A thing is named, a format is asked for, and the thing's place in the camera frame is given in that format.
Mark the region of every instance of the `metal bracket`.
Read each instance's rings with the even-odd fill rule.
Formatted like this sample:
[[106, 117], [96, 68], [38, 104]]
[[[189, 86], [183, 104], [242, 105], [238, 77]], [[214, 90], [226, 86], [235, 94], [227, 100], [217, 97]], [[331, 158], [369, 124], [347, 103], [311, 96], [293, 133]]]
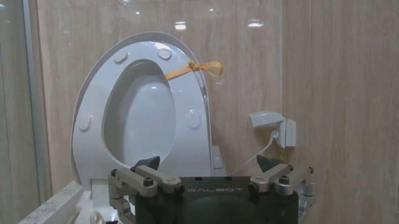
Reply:
[[113, 170], [109, 176], [110, 205], [118, 210], [119, 219], [125, 224], [135, 223], [130, 205], [130, 202], [135, 204], [134, 196], [138, 193], [143, 197], [157, 196], [158, 186], [170, 194], [185, 191], [181, 178], [167, 176], [146, 165]]
[[315, 204], [315, 174], [314, 168], [295, 169], [287, 164], [279, 164], [267, 170], [262, 176], [251, 177], [250, 190], [259, 194], [275, 187], [279, 195], [289, 196], [294, 191], [299, 194], [299, 221], [305, 220], [310, 207]]

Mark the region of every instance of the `glass shower door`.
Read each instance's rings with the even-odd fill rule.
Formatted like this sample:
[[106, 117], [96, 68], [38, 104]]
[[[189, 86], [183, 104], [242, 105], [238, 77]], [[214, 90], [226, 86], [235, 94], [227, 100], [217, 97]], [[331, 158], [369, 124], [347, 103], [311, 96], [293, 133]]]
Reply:
[[39, 206], [22, 0], [0, 0], [0, 223]]

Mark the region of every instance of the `wood-grain wall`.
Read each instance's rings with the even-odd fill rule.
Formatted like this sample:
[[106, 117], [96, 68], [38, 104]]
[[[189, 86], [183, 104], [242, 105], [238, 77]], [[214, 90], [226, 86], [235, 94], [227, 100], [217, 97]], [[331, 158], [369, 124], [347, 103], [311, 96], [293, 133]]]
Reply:
[[318, 176], [307, 223], [399, 223], [399, 1], [285, 0], [283, 113], [283, 158]]

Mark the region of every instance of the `white cable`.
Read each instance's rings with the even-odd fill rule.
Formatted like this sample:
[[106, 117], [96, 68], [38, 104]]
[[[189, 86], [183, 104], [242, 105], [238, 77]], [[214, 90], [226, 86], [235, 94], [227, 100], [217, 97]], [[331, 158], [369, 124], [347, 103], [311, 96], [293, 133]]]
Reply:
[[279, 137], [279, 132], [278, 131], [273, 131], [273, 133], [270, 134], [270, 140], [269, 140], [269, 143], [267, 143], [267, 146], [261, 150], [259, 153], [257, 153], [257, 155], [254, 155], [246, 162], [245, 164], [242, 165], [242, 167], [239, 169], [237, 169], [237, 171], [233, 173], [233, 175], [235, 175], [245, 167], [246, 165], [257, 158], [258, 155], [261, 155], [267, 149], [269, 147], [273, 145], [274, 143], [274, 140], [278, 139]]

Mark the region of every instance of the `toilet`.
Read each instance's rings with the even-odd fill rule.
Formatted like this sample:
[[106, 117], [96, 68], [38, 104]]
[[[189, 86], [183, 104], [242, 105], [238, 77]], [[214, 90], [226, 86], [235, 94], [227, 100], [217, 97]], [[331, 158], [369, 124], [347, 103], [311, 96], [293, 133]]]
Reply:
[[72, 164], [86, 191], [76, 223], [87, 222], [94, 212], [117, 219], [107, 189], [113, 169], [159, 156], [166, 174], [215, 174], [213, 158], [221, 156], [219, 150], [213, 152], [203, 72], [170, 81], [165, 77], [190, 61], [198, 63], [177, 37], [149, 32], [121, 41], [90, 71], [72, 128]]

